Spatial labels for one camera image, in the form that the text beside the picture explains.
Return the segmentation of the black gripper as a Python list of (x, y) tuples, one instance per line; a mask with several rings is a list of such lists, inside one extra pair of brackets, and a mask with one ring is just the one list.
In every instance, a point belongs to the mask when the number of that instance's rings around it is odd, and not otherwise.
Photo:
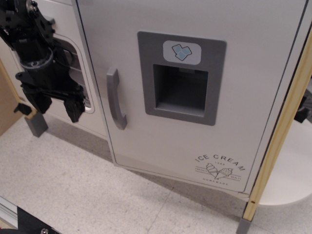
[(69, 68), (57, 62), (37, 70), (26, 70), (16, 74), (22, 90), (41, 114), (52, 104), (51, 98), (64, 101), (66, 112), (73, 123), (85, 112), (83, 88), (71, 79)]

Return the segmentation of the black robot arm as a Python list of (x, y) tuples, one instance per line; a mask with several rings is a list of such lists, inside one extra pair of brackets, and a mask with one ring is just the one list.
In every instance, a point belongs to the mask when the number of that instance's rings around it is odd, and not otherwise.
[(37, 111), (44, 114), (52, 99), (63, 101), (73, 123), (85, 111), (83, 87), (71, 79), (64, 48), (54, 40), (54, 20), (47, 20), (33, 0), (0, 2), (0, 36), (17, 53), (23, 72), (16, 74), (22, 90)]

